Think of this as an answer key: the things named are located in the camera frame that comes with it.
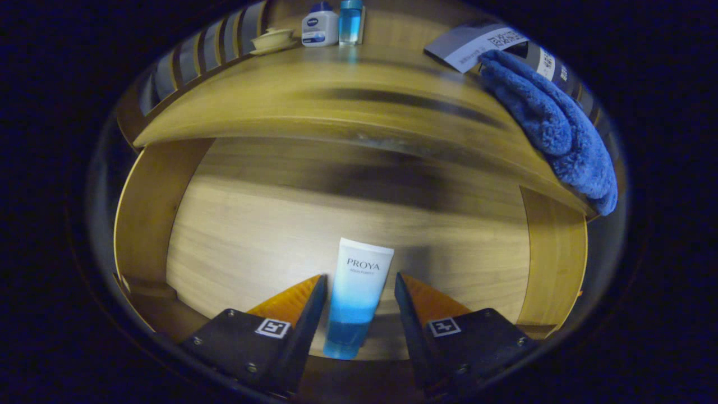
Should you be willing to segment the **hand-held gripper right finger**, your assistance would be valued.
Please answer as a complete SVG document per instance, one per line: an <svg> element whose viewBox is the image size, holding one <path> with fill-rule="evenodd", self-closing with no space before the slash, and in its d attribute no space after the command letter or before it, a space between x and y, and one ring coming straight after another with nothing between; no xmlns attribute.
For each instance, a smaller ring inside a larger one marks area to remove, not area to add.
<svg viewBox="0 0 718 404"><path fill-rule="evenodd" d="M497 310L470 310L408 274L397 274L394 294L424 393L477 393L539 347Z"/></svg>

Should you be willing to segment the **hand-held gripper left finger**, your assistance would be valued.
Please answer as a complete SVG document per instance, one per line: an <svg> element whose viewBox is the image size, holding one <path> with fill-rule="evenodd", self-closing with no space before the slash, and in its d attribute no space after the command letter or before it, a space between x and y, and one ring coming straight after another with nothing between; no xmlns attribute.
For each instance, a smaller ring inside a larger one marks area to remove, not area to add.
<svg viewBox="0 0 718 404"><path fill-rule="evenodd" d="M294 396L326 301L317 274L251 310L225 309L181 342L225 378L273 396Z"/></svg>

